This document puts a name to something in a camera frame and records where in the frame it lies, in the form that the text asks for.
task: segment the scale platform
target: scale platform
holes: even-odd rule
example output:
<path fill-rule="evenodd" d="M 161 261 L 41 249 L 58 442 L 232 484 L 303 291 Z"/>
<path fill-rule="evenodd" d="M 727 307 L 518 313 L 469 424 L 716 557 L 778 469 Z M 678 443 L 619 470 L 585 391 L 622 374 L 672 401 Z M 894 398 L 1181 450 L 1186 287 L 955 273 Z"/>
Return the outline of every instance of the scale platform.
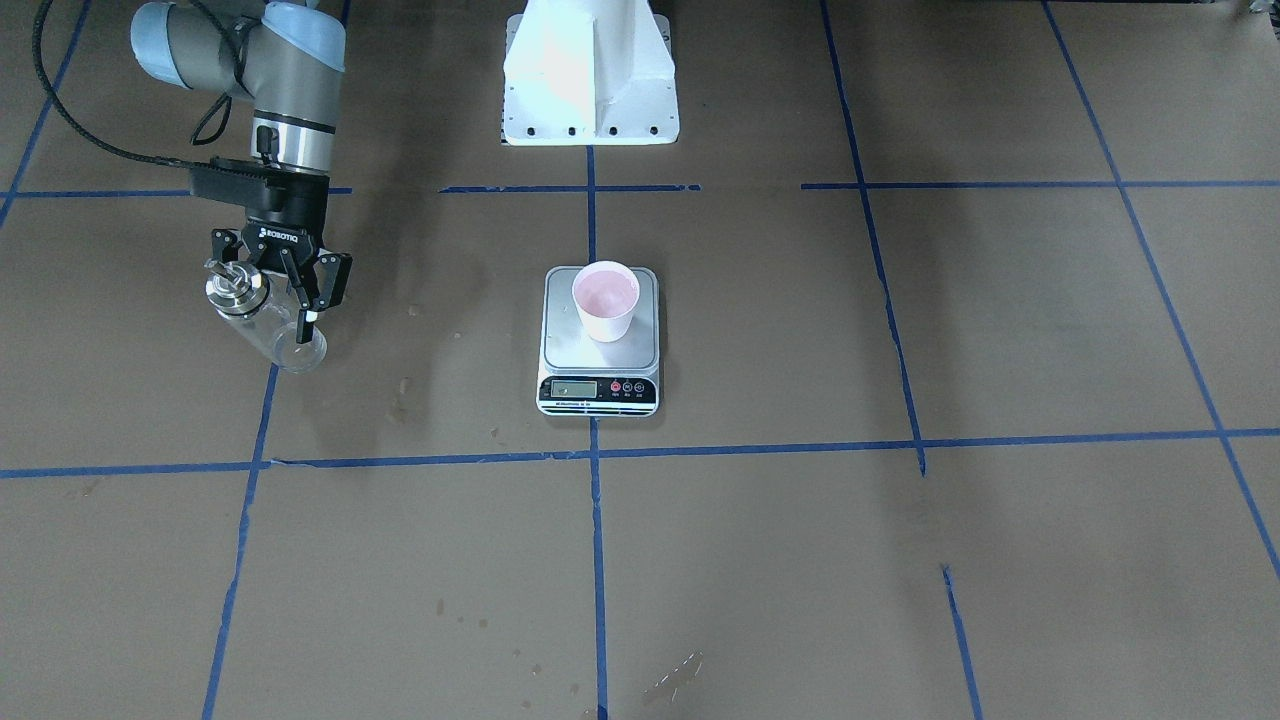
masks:
<path fill-rule="evenodd" d="M 547 273 L 538 409 L 547 415 L 645 416 L 658 410 L 658 278 L 631 268 L 640 300 L 627 334 L 596 342 L 573 306 L 573 277 L 581 265 Z"/>

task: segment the metal lid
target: metal lid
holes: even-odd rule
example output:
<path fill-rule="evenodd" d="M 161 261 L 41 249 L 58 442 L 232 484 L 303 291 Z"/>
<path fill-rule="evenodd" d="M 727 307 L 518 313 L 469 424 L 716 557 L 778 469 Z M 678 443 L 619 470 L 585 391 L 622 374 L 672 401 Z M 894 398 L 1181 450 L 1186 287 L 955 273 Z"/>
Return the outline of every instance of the metal lid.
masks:
<path fill-rule="evenodd" d="M 269 287 L 262 273 L 248 263 L 205 263 L 210 275 L 205 297 L 224 315 L 248 315 L 266 300 Z"/>

